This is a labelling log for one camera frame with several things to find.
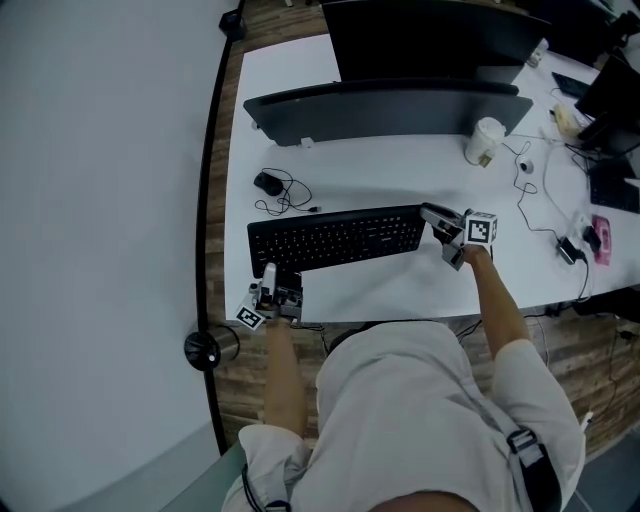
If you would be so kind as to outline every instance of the paper cup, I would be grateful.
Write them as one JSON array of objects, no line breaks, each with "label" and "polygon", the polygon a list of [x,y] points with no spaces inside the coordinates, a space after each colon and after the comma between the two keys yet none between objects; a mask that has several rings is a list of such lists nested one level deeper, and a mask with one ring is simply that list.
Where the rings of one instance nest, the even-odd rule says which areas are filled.
[{"label": "paper cup", "polygon": [[464,156],[472,165],[486,167],[502,144],[506,128],[493,117],[483,117],[476,123],[473,135],[464,150]]}]

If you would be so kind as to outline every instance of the pink object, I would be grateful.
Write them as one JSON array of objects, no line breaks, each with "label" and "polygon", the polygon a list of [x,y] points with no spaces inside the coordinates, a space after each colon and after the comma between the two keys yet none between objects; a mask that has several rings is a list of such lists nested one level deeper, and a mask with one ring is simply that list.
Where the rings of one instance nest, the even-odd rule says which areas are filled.
[{"label": "pink object", "polygon": [[599,215],[594,215],[592,219],[593,229],[600,237],[602,245],[600,251],[595,255],[595,261],[598,265],[609,266],[611,262],[611,227],[609,221]]}]

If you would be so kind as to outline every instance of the computer mouse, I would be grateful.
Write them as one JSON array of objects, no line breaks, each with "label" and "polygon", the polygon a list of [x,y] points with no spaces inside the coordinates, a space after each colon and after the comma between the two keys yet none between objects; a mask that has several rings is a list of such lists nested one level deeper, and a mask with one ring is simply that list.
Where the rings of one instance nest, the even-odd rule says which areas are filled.
[{"label": "computer mouse", "polygon": [[284,188],[280,179],[271,176],[264,171],[260,172],[260,174],[256,176],[256,179],[253,180],[253,184],[264,190],[270,196],[279,195]]}]

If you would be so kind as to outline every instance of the white cube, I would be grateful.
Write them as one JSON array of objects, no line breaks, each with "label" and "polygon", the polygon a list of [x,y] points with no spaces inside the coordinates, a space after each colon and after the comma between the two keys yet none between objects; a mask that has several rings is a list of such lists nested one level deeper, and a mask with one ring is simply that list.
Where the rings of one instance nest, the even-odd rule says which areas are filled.
[{"label": "white cube", "polygon": [[491,247],[498,235],[498,216],[473,212],[465,218],[464,243]]}]

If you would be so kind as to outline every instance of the desk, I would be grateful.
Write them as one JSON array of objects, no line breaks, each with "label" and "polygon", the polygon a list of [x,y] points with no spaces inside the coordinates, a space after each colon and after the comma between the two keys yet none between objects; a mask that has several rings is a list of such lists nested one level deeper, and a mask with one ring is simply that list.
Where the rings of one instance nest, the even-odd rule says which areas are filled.
[{"label": "desk", "polygon": [[[568,228],[542,192],[547,158],[547,189],[564,214],[599,213],[611,223],[613,255],[610,267],[596,266],[590,257],[587,293],[598,294],[640,282],[640,216],[589,204],[585,176],[562,147],[551,150],[540,139],[539,127],[558,137],[548,110],[557,103],[551,71],[590,83],[597,72],[553,54],[536,69],[525,66],[514,82],[534,106],[505,141],[519,151],[529,140],[527,156],[534,162],[531,181],[540,193],[526,196],[522,207],[532,227]],[[499,217],[494,244],[495,263],[521,308],[576,299],[585,279],[582,262],[569,266],[554,250],[550,233],[531,233],[516,207],[521,192],[513,187],[514,156],[502,147],[486,169],[470,166],[463,156],[465,140],[450,135],[350,139],[316,144],[313,148],[281,148],[262,132],[242,104],[264,94],[339,80],[328,35],[279,44],[245,54],[238,85],[229,153],[225,222],[225,306],[232,319],[253,282],[246,226],[269,220],[254,208],[270,201],[252,182],[262,167],[286,169],[312,190],[309,206],[324,213],[429,201],[463,212],[467,208]],[[572,101],[559,91],[564,103]],[[303,199],[294,191],[292,200]],[[301,214],[290,210],[285,217]],[[474,314],[479,304],[471,270],[460,272],[442,261],[441,247],[425,229],[420,248],[412,253],[303,273],[305,322],[354,322],[434,318]]]}]

